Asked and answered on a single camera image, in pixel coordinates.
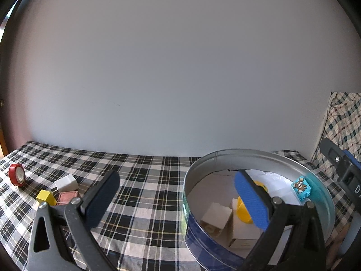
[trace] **blue toy block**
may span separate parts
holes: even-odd
[[[303,176],[300,176],[298,180],[294,181],[292,187],[300,201],[308,198],[311,194],[311,187]]]

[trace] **white wall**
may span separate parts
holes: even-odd
[[[360,39],[336,0],[25,0],[16,15],[10,148],[309,157],[330,92],[361,92]]]

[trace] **cardboard box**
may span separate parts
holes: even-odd
[[[261,236],[261,229],[255,224],[242,222],[236,214],[237,199],[232,199],[231,207],[233,209],[232,221],[229,229],[229,244],[233,249],[251,249],[255,246]]]
[[[209,235],[217,237],[226,227],[231,215],[232,209],[229,207],[212,203],[200,220],[200,225]]]

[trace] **cartoon bear sticker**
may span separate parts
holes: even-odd
[[[307,185],[303,184],[303,181],[304,181],[303,177],[300,177],[300,179],[293,184],[293,187],[297,189],[298,194],[303,193],[307,188]]]

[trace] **plaid cushion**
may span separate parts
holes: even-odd
[[[307,168],[315,167],[295,151],[277,152]],[[21,270],[26,270],[36,195],[52,190],[53,182],[73,174],[84,195],[108,170],[120,174],[121,187],[98,227],[96,241],[118,270],[204,270],[187,249],[180,230],[183,179],[197,157],[153,157],[72,150],[28,142],[0,161],[0,242]],[[21,163],[26,186],[10,183],[8,169]],[[333,190],[334,183],[316,172]],[[331,192],[336,208],[344,201]],[[337,211],[338,225],[344,220]],[[76,263],[86,265],[69,232],[64,229]]]
[[[348,150],[358,161],[361,161],[360,106],[361,93],[332,93],[322,134],[322,138],[331,139],[342,150]],[[336,230],[340,232],[347,222],[352,221],[354,204],[343,189],[330,181],[330,179],[337,180],[336,169],[320,153],[319,147],[316,149],[312,163],[315,165],[315,170],[323,172],[329,178],[326,182],[329,183],[328,188],[333,196],[336,211],[339,211],[336,217]]]

